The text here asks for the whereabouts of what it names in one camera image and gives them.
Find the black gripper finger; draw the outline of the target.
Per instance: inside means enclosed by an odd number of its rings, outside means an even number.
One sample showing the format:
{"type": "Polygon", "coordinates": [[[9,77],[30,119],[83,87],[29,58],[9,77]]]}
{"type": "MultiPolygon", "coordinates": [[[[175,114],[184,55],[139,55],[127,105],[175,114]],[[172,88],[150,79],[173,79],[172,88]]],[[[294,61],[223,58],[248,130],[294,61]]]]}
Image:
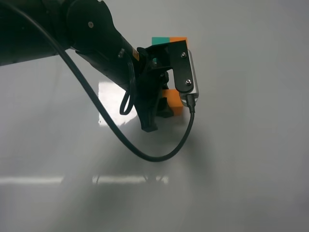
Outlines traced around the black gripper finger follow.
{"type": "Polygon", "coordinates": [[[174,116],[173,110],[169,107],[167,98],[161,98],[158,102],[156,116],[169,118],[174,116]]]}
{"type": "Polygon", "coordinates": [[[136,97],[136,111],[140,119],[141,129],[145,132],[158,130],[155,123],[161,90],[155,93],[138,92],[136,97]]]}

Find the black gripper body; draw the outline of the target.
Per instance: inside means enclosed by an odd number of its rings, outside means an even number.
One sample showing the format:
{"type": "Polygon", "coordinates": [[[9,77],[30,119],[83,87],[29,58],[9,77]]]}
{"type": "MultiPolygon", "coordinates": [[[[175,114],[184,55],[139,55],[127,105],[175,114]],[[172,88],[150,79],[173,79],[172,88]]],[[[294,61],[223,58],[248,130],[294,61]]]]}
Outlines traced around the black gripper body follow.
{"type": "Polygon", "coordinates": [[[166,44],[138,47],[140,70],[136,80],[138,97],[153,97],[168,89],[170,55],[166,44]]]}

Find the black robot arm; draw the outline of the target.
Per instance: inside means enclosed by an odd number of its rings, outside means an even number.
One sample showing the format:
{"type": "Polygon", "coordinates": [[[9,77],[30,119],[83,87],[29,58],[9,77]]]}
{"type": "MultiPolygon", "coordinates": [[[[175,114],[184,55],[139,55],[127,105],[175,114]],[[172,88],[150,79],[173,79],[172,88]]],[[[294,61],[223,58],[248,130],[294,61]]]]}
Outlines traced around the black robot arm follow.
{"type": "Polygon", "coordinates": [[[155,117],[174,116],[162,95],[166,72],[155,71],[149,52],[121,35],[104,1],[1,1],[2,66],[63,55],[68,49],[125,90],[120,114],[135,108],[144,131],[157,129],[155,117]]]}

